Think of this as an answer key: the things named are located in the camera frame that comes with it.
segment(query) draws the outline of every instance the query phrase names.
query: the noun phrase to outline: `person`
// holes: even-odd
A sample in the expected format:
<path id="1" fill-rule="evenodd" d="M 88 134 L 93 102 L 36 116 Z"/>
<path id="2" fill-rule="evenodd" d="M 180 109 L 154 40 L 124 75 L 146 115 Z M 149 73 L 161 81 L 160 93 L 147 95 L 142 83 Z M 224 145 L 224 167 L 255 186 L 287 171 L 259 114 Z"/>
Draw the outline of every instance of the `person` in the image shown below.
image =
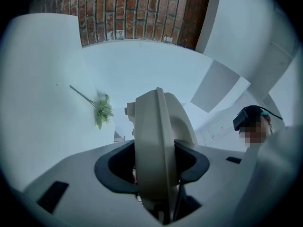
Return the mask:
<path id="1" fill-rule="evenodd" d="M 244 138 L 247 147 L 259 146 L 273 133 L 268 112 L 255 105 L 245 107 L 248 116 L 239 125 L 239 136 Z"/>

